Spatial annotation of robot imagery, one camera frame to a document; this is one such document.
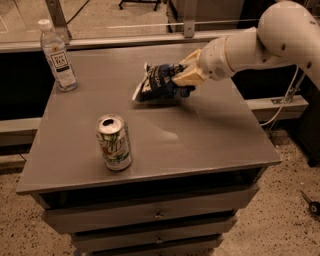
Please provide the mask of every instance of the crumpled bag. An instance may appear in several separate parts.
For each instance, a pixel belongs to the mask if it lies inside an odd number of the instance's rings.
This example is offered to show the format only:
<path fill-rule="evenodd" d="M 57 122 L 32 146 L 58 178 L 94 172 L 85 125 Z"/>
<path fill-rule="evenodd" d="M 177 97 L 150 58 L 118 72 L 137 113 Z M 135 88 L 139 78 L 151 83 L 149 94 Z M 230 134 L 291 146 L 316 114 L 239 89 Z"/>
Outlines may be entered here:
<path fill-rule="evenodd" d="M 195 90 L 195 86 L 178 86 L 172 81 L 173 76 L 183 72 L 183 65 L 149 66 L 145 64 L 144 68 L 145 77 L 132 97 L 137 102 L 159 98 L 186 98 Z"/>

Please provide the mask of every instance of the soda can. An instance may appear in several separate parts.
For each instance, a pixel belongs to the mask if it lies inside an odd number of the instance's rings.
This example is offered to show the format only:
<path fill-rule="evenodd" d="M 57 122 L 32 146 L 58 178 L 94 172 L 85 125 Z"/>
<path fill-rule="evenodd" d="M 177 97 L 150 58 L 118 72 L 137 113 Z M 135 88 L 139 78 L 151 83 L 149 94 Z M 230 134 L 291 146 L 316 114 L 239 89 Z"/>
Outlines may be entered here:
<path fill-rule="evenodd" d="M 128 126 L 118 115 L 100 117 L 96 124 L 96 136 L 106 166 L 111 170 L 123 170 L 131 162 Z"/>

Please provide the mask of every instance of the drawer handle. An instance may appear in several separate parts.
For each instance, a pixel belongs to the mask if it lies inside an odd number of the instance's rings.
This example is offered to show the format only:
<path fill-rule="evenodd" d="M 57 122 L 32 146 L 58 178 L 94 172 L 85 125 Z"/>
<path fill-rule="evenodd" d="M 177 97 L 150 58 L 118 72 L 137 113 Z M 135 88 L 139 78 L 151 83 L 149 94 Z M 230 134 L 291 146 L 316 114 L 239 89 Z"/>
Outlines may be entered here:
<path fill-rule="evenodd" d="M 157 214 L 154 216 L 155 220 L 162 220 L 164 216 L 160 213 L 160 211 L 157 211 Z"/>
<path fill-rule="evenodd" d="M 156 241 L 156 244 L 162 244 L 164 241 L 160 238 L 160 237 L 158 237 L 158 239 L 157 239 L 157 241 Z"/>

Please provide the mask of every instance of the can lid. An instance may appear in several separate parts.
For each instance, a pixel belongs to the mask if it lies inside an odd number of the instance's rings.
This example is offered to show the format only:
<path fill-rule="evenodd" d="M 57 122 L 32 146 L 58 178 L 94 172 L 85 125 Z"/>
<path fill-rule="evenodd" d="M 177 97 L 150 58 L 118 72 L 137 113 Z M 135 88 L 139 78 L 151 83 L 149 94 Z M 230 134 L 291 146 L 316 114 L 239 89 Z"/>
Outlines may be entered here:
<path fill-rule="evenodd" d="M 47 19 L 39 20 L 38 25 L 42 31 L 48 31 L 52 29 L 52 24 L 50 20 L 47 20 Z"/>
<path fill-rule="evenodd" d="M 121 130 L 123 122 L 116 116 L 105 116 L 98 121 L 98 129 L 104 134 L 113 134 Z"/>

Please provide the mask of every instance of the table top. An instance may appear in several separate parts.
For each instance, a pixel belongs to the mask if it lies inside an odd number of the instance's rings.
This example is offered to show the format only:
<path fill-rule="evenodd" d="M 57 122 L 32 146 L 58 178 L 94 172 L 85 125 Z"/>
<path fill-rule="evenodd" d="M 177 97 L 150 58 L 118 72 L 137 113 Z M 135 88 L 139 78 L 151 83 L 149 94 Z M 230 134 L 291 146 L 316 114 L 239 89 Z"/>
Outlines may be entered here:
<path fill-rule="evenodd" d="M 179 63 L 202 43 L 70 52 L 79 87 L 55 87 L 17 193 L 88 188 L 255 168 L 280 157 L 232 83 L 208 80 L 189 98 L 131 100 L 144 63 Z M 132 164 L 106 168 L 95 136 L 105 114 L 129 127 Z"/>

